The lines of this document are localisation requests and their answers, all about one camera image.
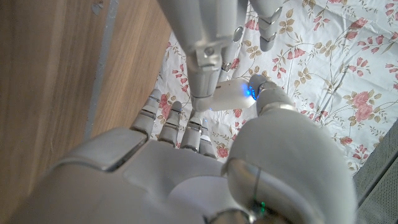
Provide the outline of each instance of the floral fabric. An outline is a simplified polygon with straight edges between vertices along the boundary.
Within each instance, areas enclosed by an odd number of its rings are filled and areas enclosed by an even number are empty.
[[[327,129],[352,173],[398,117],[398,0],[286,0],[273,48],[259,49],[257,14],[248,7],[230,78],[261,74],[281,86],[297,110]],[[152,137],[171,104],[183,105],[178,141],[191,111],[185,54],[172,34],[156,83],[162,93]],[[225,161],[255,107],[205,113],[216,156]]]

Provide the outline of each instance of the metal finger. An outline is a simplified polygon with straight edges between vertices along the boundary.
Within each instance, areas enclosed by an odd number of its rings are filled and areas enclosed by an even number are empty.
[[[169,116],[167,117],[166,123],[159,134],[159,141],[170,143],[175,147],[177,145],[177,134],[180,127],[180,114],[181,114],[181,103],[176,101],[172,105]]]

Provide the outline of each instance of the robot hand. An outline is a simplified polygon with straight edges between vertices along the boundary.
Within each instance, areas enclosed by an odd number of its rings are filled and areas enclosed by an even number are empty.
[[[47,173],[11,223],[353,223],[354,189],[335,143],[265,77],[250,79],[257,118],[225,164],[195,113],[175,148],[181,104],[158,141],[154,90],[130,129],[83,143]]]
[[[214,104],[217,83],[228,79],[242,39],[248,0],[158,2],[187,55],[192,107],[204,112]],[[275,21],[282,11],[282,0],[251,0],[251,4],[259,14],[260,47],[269,50],[276,36]]]

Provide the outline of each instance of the wooden cabinet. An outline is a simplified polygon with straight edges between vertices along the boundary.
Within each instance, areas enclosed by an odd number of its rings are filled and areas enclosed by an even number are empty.
[[[0,1],[0,223],[83,141],[90,116],[90,135],[131,124],[169,35],[155,0]]]

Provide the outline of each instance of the robotic finger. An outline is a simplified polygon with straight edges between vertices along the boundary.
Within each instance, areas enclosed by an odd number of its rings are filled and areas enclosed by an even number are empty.
[[[131,130],[144,133],[147,136],[147,139],[150,138],[161,96],[162,93],[159,90],[154,89],[152,91],[145,102],[145,105],[137,115],[137,118],[134,120],[130,128]]]
[[[173,145],[177,144],[178,128],[180,127],[180,115],[181,115],[181,103],[176,101],[172,105],[169,116],[167,117],[166,123],[159,134],[159,141],[164,141]]]
[[[190,119],[182,136],[180,149],[199,151],[203,113],[192,110]]]
[[[209,135],[209,130],[207,126],[207,120],[203,118],[201,127],[201,136],[199,144],[199,154],[208,156],[213,159],[217,159],[214,155],[213,147],[211,146],[211,140]]]

